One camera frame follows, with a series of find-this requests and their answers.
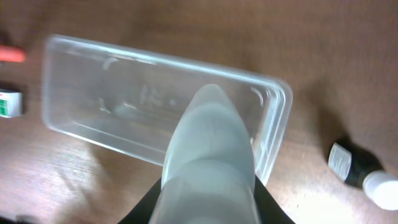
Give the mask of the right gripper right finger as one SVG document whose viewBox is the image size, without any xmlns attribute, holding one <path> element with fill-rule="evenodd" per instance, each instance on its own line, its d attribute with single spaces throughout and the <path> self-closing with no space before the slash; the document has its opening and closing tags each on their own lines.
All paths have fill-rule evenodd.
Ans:
<svg viewBox="0 0 398 224">
<path fill-rule="evenodd" d="M 262 224 L 295 224 L 256 177 L 254 199 Z"/>
</svg>

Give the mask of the white spray bottle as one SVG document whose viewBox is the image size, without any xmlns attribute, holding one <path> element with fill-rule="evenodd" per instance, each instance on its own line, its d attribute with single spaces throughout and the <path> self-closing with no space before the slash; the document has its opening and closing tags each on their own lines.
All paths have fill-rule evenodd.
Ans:
<svg viewBox="0 0 398 224">
<path fill-rule="evenodd" d="M 150 223 L 260 223 L 254 155 L 235 105 L 201 87 L 170 140 Z"/>
</svg>

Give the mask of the white green medicine box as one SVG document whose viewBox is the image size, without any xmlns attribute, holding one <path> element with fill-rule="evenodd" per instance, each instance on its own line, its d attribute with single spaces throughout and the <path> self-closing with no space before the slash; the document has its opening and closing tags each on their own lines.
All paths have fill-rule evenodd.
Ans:
<svg viewBox="0 0 398 224">
<path fill-rule="evenodd" d="M 22 115 L 22 93 L 1 89 L 1 117 L 15 118 Z"/>
</svg>

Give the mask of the orange tube white cap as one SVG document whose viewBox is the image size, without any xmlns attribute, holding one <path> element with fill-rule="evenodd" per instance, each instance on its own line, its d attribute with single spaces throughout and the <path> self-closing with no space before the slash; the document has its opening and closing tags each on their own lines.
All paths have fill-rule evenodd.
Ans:
<svg viewBox="0 0 398 224">
<path fill-rule="evenodd" d="M 0 46 L 0 60 L 3 62 L 21 63 L 25 60 L 25 53 L 17 47 Z"/>
</svg>

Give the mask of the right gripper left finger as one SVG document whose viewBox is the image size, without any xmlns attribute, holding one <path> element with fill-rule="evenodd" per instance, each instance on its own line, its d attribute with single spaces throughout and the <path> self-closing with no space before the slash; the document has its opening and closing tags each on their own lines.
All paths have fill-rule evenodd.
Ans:
<svg viewBox="0 0 398 224">
<path fill-rule="evenodd" d="M 118 224 L 148 224 L 161 192 L 161 179 L 141 198 Z"/>
</svg>

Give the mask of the dark bottle white cap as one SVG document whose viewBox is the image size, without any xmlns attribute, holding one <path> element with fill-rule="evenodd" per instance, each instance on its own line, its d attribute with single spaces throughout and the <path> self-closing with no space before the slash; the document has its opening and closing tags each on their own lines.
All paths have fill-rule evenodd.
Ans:
<svg viewBox="0 0 398 224">
<path fill-rule="evenodd" d="M 381 209 L 397 210 L 397 177 L 389 174 L 376 156 L 350 139 L 332 144 L 328 167 L 343 183 L 361 189 Z"/>
</svg>

